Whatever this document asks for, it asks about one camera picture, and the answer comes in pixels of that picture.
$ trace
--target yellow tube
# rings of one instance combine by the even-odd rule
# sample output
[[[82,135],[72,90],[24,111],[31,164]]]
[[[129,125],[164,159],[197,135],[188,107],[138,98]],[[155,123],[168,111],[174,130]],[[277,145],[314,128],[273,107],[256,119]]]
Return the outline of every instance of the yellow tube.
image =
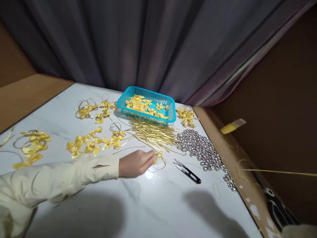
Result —
[[[230,132],[233,132],[235,129],[237,129],[238,127],[240,127],[244,124],[246,124],[246,121],[240,118],[240,119],[234,121],[233,123],[230,123],[230,124],[224,126],[223,128],[220,129],[220,131],[222,132],[222,134],[228,134]]]

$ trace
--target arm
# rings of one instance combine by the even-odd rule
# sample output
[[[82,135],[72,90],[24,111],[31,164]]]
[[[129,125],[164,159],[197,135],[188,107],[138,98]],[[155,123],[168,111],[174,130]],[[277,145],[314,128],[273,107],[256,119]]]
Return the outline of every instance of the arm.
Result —
[[[60,202],[92,182],[136,177],[155,159],[154,151],[141,150],[121,159],[85,154],[74,161],[24,167],[0,176],[0,237],[23,235],[40,202]]]

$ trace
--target marble surface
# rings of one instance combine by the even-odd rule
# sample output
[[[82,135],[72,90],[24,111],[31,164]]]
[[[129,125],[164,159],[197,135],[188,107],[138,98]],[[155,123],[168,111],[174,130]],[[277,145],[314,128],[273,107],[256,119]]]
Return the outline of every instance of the marble surface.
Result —
[[[71,159],[65,150],[68,141],[77,135],[86,135],[98,126],[103,128],[99,138],[110,138],[110,120],[95,124],[94,119],[75,118],[76,105],[82,99],[101,101],[104,93],[109,101],[119,99],[121,92],[74,84],[47,102],[28,117],[15,125],[15,136],[1,150],[14,149],[12,142],[20,132],[32,129],[45,131],[52,137],[43,158],[35,164],[44,164]],[[118,122],[122,116],[115,112],[112,119]],[[204,129],[195,121],[196,131],[206,136]],[[175,122],[181,127],[180,120]],[[0,135],[3,141],[9,131]],[[122,149],[144,146],[136,139],[130,140]],[[138,148],[119,153],[125,156]],[[139,148],[145,151],[150,148]],[[111,155],[113,147],[100,152]],[[75,196],[59,204],[43,202],[26,234],[26,237],[262,237],[238,193],[232,192],[222,177],[223,171],[204,172],[199,161],[189,154],[181,156],[164,153],[167,165],[163,170],[147,171],[137,178],[119,178],[90,184]],[[0,154],[0,173],[12,171],[12,165],[19,162],[15,154]],[[200,179],[195,184],[173,164],[180,160]]]

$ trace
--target purple curtain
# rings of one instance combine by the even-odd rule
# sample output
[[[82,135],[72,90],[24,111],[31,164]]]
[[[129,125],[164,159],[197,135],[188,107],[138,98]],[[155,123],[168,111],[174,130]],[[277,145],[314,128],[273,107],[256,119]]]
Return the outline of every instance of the purple curtain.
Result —
[[[307,2],[9,0],[0,19],[40,73],[209,106]]]
[[[266,19],[263,25],[217,69],[215,74],[208,79],[203,87],[185,103],[210,107],[226,99],[277,40],[315,3],[315,0],[291,0],[283,2]]]

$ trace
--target pile of gold wire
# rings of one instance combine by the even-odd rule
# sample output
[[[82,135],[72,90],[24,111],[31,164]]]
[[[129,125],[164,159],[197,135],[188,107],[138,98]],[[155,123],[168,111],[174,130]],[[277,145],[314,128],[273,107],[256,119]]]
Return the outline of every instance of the pile of gold wire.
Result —
[[[129,124],[131,129],[126,131],[133,131],[135,133],[127,133],[131,134],[132,138],[135,137],[138,141],[151,147],[157,154],[159,151],[173,151],[173,145],[178,146],[176,144],[178,142],[176,133],[179,133],[179,131],[178,128],[174,128],[173,124],[163,126],[133,117],[130,118]]]

